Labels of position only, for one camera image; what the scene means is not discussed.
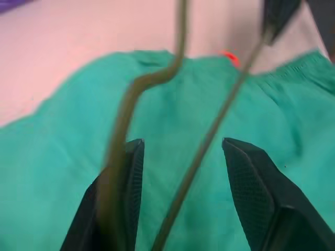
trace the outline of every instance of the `table surface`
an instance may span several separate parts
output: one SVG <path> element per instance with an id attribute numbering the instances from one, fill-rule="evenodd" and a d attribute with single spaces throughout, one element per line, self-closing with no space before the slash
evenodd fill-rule
<path id="1" fill-rule="evenodd" d="M 229 50 L 243 64 L 259 40 L 261 0 L 192 0 L 187 56 Z M 114 51 L 173 52 L 177 0 L 36 0 L 0 15 L 0 126 L 33 112 L 75 70 Z M 308 5 L 253 73 L 319 48 Z"/>

